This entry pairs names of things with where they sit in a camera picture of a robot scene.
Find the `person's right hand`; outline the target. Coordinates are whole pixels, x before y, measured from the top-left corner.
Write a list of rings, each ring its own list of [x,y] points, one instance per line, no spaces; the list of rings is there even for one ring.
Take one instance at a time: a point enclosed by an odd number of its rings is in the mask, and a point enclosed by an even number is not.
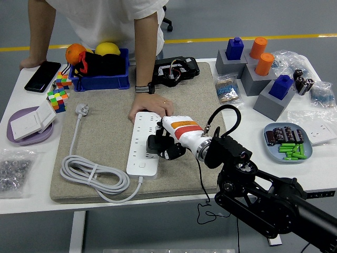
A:
[[[34,59],[31,57],[28,57],[26,59],[23,59],[19,64],[19,69],[30,69],[37,66],[40,66],[42,63],[44,63],[47,59]]]

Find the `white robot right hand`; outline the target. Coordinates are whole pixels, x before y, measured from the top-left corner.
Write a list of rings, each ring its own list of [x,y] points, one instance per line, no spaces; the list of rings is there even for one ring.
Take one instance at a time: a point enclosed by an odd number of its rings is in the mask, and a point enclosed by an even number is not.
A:
[[[165,130],[169,137],[173,138],[173,144],[158,155],[167,160],[174,160],[189,149],[196,159],[204,161],[211,143],[211,137],[189,116],[164,116],[157,123],[156,135]]]

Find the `person's left hand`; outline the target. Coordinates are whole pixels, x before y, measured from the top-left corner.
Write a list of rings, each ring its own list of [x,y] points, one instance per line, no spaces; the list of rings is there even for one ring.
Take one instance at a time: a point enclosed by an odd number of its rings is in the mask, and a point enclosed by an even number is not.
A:
[[[136,93],[128,119],[134,123],[135,116],[141,111],[155,112],[160,117],[172,116],[174,114],[173,102],[158,94]]]

